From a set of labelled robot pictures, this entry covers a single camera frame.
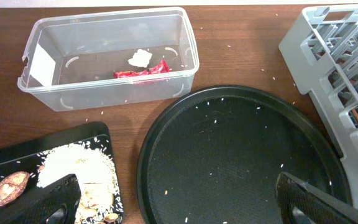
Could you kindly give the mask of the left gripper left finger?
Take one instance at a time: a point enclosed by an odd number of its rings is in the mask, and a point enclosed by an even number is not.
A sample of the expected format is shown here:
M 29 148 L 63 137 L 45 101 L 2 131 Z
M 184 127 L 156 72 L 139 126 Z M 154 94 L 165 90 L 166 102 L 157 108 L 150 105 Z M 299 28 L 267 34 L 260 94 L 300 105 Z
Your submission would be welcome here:
M 0 210 L 0 223 L 74 223 L 80 198 L 77 176 L 69 174 L 44 188 L 22 194 Z

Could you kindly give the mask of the white tissue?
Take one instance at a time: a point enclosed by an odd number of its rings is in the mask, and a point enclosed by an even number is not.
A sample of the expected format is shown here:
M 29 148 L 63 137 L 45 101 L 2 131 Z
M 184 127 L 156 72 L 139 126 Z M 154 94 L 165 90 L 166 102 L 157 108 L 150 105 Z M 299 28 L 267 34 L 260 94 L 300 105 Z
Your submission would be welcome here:
M 147 68 L 151 58 L 152 53 L 146 50 L 138 49 L 137 52 L 133 54 L 132 58 L 128 60 L 128 63 L 134 67 Z

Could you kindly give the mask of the rice pile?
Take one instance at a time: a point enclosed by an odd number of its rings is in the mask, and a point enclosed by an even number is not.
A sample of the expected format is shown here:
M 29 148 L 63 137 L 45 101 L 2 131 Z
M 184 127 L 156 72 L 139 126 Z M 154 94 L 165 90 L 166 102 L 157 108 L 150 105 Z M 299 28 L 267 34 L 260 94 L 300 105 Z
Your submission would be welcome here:
M 106 184 L 113 194 L 118 194 L 115 163 L 106 151 L 106 148 L 90 148 L 89 141 L 44 151 L 37 186 L 43 188 L 68 174 L 75 174 L 80 187 L 84 184 Z

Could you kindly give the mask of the red snack wrapper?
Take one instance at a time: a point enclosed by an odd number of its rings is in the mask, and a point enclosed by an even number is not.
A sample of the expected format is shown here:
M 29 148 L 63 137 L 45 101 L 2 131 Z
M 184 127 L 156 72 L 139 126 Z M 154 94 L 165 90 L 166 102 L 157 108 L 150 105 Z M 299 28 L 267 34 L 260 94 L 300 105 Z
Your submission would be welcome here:
M 141 72 L 122 71 L 122 72 L 114 72 L 112 75 L 114 78 L 130 78 L 130 77 L 139 77 L 145 75 L 155 75 L 160 73 L 168 73 L 169 71 L 170 71 L 170 67 L 168 66 L 166 61 L 161 60 L 158 65 L 145 69 Z

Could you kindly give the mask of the brown nut shell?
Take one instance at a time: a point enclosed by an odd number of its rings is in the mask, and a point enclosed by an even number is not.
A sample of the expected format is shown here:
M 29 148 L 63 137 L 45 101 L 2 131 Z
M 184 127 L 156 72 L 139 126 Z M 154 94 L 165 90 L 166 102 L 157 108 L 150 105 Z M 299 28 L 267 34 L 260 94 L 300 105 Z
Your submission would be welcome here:
M 5 206 L 23 194 L 30 174 L 28 172 L 15 172 L 0 181 L 0 207 Z

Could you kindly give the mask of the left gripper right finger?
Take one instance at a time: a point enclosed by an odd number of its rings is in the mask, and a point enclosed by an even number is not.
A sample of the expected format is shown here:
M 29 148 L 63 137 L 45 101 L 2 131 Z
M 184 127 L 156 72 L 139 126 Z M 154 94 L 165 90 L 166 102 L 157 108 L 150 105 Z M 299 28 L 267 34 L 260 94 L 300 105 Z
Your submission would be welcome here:
M 275 185 L 275 198 L 284 223 L 358 223 L 358 210 L 281 172 Z

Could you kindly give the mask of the peanut shells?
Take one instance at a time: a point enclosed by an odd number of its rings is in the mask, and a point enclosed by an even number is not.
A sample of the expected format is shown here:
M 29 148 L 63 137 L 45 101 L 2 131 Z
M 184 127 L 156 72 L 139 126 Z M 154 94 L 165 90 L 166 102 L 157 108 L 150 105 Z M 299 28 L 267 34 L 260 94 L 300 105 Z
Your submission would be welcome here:
M 75 224 L 104 222 L 110 214 L 115 221 L 119 215 L 114 212 L 113 205 L 114 194 L 107 184 L 85 183 L 76 209 Z

